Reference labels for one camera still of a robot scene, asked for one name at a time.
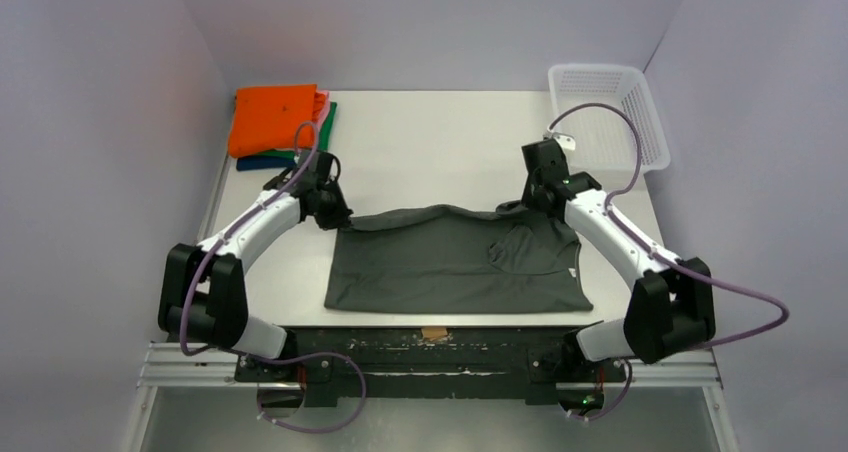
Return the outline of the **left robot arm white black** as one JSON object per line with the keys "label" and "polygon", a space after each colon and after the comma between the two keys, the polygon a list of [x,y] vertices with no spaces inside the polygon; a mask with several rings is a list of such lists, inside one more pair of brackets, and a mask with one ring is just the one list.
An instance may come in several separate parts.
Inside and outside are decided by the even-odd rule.
{"label": "left robot arm white black", "polygon": [[250,313],[245,276],[280,236],[307,218],[323,230],[349,225],[352,211],[338,184],[340,172],[334,154],[309,149],[224,229],[168,252],[157,323],[179,340],[184,354],[194,354],[188,344],[196,341],[204,349],[258,357],[272,380],[295,374],[298,354],[285,345],[287,330]]}

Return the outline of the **dark grey t-shirt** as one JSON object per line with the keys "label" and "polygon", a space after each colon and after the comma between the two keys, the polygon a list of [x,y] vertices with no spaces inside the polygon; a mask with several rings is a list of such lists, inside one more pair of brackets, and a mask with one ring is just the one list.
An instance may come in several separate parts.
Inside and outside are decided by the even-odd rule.
{"label": "dark grey t-shirt", "polygon": [[567,225],[507,202],[354,217],[336,235],[324,305],[385,314],[588,312],[581,243]]}

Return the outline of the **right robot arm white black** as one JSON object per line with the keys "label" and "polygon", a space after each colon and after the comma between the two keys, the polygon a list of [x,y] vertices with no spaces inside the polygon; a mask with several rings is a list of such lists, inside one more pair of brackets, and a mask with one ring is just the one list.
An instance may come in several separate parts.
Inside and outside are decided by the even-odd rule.
{"label": "right robot arm white black", "polygon": [[570,334],[564,371],[584,379],[601,361],[635,357],[647,364],[704,345],[716,333],[710,270],[683,260],[636,227],[586,172],[571,173],[553,139],[523,146],[525,207],[573,229],[598,250],[630,288],[625,315]]}

